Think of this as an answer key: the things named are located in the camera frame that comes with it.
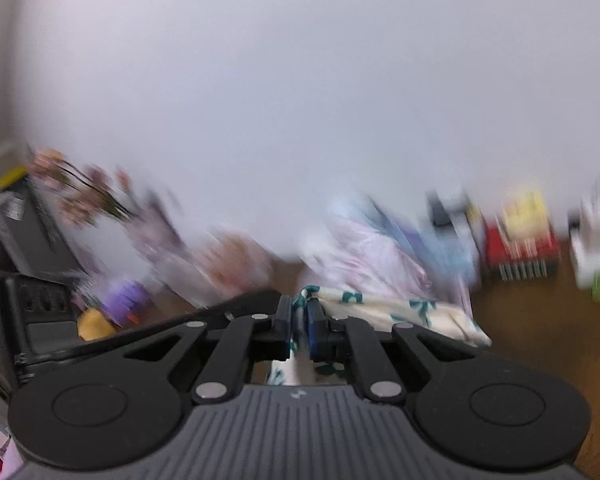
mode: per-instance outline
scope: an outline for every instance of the purple item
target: purple item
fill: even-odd
[[[102,301],[102,313],[116,325],[129,325],[150,301],[149,292],[139,282],[113,285]]]

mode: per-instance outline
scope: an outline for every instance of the wooden table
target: wooden table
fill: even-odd
[[[592,424],[576,466],[600,480],[600,303],[576,288],[566,246],[562,254],[554,279],[486,284],[473,296],[474,317],[494,352],[558,375],[584,394]]]

